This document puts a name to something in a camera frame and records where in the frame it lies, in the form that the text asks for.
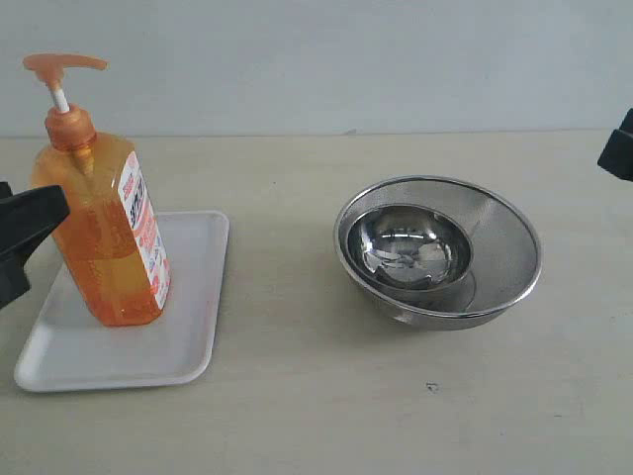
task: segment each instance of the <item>white tray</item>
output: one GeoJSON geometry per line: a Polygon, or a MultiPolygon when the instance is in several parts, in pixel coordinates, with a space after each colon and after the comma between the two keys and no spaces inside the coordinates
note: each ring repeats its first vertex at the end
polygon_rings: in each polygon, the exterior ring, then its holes
{"type": "Polygon", "coordinates": [[[27,391],[184,384],[211,361],[228,219],[214,211],[158,215],[172,281],[163,314],[141,327],[103,327],[65,265],[15,370],[27,391]]]}

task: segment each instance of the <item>table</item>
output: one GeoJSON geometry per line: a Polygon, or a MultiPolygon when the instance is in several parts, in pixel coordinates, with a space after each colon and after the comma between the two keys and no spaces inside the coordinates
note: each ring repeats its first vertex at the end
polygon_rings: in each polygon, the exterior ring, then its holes
{"type": "MultiPolygon", "coordinates": [[[[0,312],[0,473],[629,473],[633,184],[595,165],[609,132],[135,140],[155,208],[231,220],[211,366],[180,387],[22,392],[61,262],[48,239],[0,312]],[[356,191],[406,174],[521,209],[544,247],[532,295],[462,332],[378,316],[331,230],[356,191]]],[[[14,192],[44,144],[0,140],[14,192]]]]}

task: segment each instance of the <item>metal colander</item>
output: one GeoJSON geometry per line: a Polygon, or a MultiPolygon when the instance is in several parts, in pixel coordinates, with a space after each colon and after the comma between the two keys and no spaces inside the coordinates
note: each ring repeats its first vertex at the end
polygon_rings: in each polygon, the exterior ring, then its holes
{"type": "Polygon", "coordinates": [[[491,320],[532,290],[541,270],[538,236],[528,220],[499,195],[477,185],[437,176],[406,176],[373,185],[341,210],[334,227],[336,252],[349,275],[379,300],[391,317],[421,327],[450,330],[491,320]],[[393,299],[370,285],[349,262],[347,236],[367,210],[411,204],[448,216],[468,234],[473,248],[474,293],[450,311],[424,309],[393,299]]]}

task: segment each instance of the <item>bottle label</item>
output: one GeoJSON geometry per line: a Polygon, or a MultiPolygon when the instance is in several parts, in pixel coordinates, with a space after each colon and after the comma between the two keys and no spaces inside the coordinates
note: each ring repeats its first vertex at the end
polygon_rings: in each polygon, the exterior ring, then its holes
{"type": "Polygon", "coordinates": [[[119,181],[119,196],[147,272],[151,293],[158,308],[162,310],[169,290],[169,261],[134,151],[128,155],[123,167],[119,181]]]}

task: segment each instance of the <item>pump dispenser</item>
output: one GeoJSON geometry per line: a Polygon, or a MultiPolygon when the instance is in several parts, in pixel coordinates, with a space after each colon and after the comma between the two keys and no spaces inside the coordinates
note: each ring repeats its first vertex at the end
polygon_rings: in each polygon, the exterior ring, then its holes
{"type": "Polygon", "coordinates": [[[170,284],[160,237],[135,147],[96,132],[89,114],[68,104],[65,67],[105,69],[107,62],[77,54],[33,54],[24,66],[50,91],[50,138],[38,155],[34,186],[59,185],[70,208],[53,232],[86,305],[106,326],[142,325],[160,316],[170,284]]]}

